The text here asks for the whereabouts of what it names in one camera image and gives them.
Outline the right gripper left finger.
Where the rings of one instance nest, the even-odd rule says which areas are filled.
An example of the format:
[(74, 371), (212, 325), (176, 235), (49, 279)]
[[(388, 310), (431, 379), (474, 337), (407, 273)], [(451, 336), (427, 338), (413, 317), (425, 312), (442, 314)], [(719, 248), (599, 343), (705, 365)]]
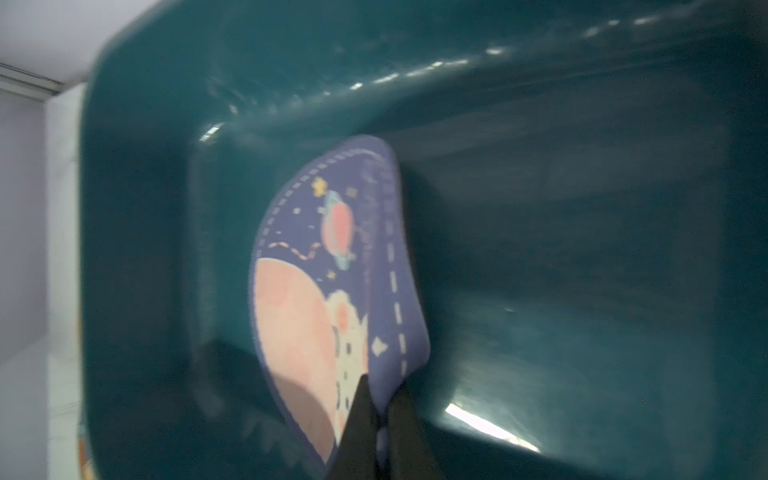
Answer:
[(358, 383), (341, 443), (326, 480), (376, 480), (379, 417), (371, 398), (368, 376)]

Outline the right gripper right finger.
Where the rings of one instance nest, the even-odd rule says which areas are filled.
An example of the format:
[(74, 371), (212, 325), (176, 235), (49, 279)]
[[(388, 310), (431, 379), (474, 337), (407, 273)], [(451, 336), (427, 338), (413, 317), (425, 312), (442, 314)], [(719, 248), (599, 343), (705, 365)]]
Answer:
[(424, 435), (407, 389), (398, 389), (387, 409), (389, 478), (443, 480), (445, 475)]

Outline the purple bunny round coaster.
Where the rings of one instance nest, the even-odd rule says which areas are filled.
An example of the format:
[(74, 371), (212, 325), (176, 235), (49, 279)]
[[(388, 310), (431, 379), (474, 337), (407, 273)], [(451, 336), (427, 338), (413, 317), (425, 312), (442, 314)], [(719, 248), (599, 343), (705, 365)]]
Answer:
[(303, 166), (276, 194), (254, 241), (249, 295), (272, 395), (328, 465), (360, 378), (383, 412), (431, 353), (401, 175), (384, 140), (353, 137)]

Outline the teal plastic storage box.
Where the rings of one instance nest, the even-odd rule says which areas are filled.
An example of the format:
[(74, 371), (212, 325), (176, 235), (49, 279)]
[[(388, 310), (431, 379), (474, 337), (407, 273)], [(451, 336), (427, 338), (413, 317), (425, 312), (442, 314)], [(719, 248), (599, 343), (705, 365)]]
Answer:
[(165, 1), (81, 124), (94, 479), (320, 479), (251, 324), (264, 214), (357, 136), (401, 175), (448, 479), (767, 475), (763, 1)]

